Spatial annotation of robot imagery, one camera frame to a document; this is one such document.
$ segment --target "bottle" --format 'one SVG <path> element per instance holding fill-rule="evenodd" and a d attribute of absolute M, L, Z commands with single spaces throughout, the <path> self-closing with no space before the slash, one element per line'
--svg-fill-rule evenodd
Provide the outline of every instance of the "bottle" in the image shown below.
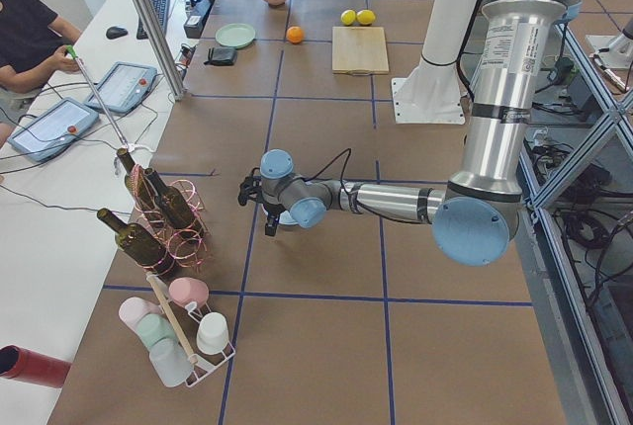
<path fill-rule="evenodd" d="M 202 238 L 205 235 L 205 228 L 191 211 L 182 193 L 173 186 L 167 186 L 153 168 L 145 168 L 145 177 L 156 192 L 154 202 L 167 223 L 179 230 L 180 236 L 185 239 Z"/>
<path fill-rule="evenodd" d="M 154 232 L 158 232 L 165 226 L 165 221 L 154 203 L 154 193 L 145 179 L 142 168 L 138 171 L 137 188 L 135 192 L 132 185 L 132 170 L 136 166 L 135 161 L 126 148 L 119 148 L 117 150 L 117 158 L 121 160 L 121 164 L 126 169 L 126 177 L 124 179 L 126 188 L 128 188 L 128 191 L 135 199 L 137 207 L 143 212 L 151 228 Z"/>
<path fill-rule="evenodd" d="M 135 222 L 127 224 L 106 208 L 97 211 L 97 218 L 117 233 L 115 242 L 119 248 L 146 271 L 170 278 L 180 267 L 167 249 L 142 225 Z"/>

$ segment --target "black shirt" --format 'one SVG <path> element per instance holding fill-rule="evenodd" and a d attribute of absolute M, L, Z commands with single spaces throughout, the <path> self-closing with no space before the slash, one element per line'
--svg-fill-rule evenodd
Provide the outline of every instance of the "black shirt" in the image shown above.
<path fill-rule="evenodd" d="M 48 25 L 57 18 L 40 0 L 0 0 L 0 67 L 24 72 L 51 56 L 62 45 Z"/>

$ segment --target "white desk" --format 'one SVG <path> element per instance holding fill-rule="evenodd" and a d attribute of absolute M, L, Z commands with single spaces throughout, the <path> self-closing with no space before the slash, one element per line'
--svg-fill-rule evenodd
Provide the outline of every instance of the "white desk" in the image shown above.
<path fill-rule="evenodd" d="M 182 28 L 182 1 L 171 0 L 171 6 L 167 41 L 175 56 L 180 43 L 195 42 L 186 39 Z M 149 41 L 136 39 L 137 18 L 132 0 L 108 0 L 95 16 L 75 46 L 93 78 L 99 80 L 116 61 L 152 65 L 161 72 Z M 105 31 L 114 25 L 128 29 L 129 34 L 107 40 Z M 55 73 L 50 84 L 82 80 L 80 74 Z M 59 92 L 83 101 L 89 90 L 69 86 Z M 57 101 L 57 95 L 46 91 L 34 101 L 30 113 L 41 114 Z M 155 149 L 172 102 L 163 80 L 144 102 L 158 117 L 139 143 Z M 126 138 L 136 141 L 153 117 L 154 113 L 139 107 L 119 124 Z M 92 129 L 106 124 L 102 115 Z M 112 127 L 103 127 L 88 138 L 120 146 Z M 16 153 L 5 144 L 0 158 Z M 134 153 L 143 165 L 150 156 L 146 150 Z M 50 205 L 108 207 L 129 213 L 133 201 L 123 174 L 115 175 L 114 159 L 114 150 L 103 143 L 77 141 L 42 167 L 5 175 L 3 185 Z M 25 157 L 0 159 L 0 172 L 32 165 Z M 1 189 L 0 213 L 0 347 L 15 344 L 72 361 L 116 252 L 114 233 L 93 212 L 46 209 Z M 58 389 L 0 380 L 0 422 L 42 425 L 58 396 Z"/>

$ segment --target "black keyboard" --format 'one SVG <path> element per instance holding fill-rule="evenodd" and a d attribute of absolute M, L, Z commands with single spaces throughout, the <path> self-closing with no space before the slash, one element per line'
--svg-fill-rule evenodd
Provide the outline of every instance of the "black keyboard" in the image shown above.
<path fill-rule="evenodd" d="M 169 0 L 149 0 L 154 7 L 160 28 L 165 34 L 167 32 L 167 20 L 169 19 Z M 142 21 L 138 19 L 138 28 L 136 29 L 137 40 L 147 40 L 147 32 L 142 27 Z"/>

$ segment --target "bottle neck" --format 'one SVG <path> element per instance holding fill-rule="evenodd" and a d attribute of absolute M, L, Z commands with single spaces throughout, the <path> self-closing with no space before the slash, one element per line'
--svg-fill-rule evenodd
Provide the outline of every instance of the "bottle neck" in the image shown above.
<path fill-rule="evenodd" d="M 162 196 L 167 192 L 167 185 L 162 181 L 156 170 L 153 168 L 145 168 L 144 173 L 158 195 Z"/>
<path fill-rule="evenodd" d="M 119 148 L 117 150 L 117 157 L 121 160 L 121 164 L 126 169 L 126 173 L 131 174 L 135 167 L 135 161 L 126 148 Z"/>
<path fill-rule="evenodd" d="M 117 233 L 121 232 L 128 226 L 116 217 L 112 211 L 106 208 L 101 208 L 97 211 L 97 218 Z"/>

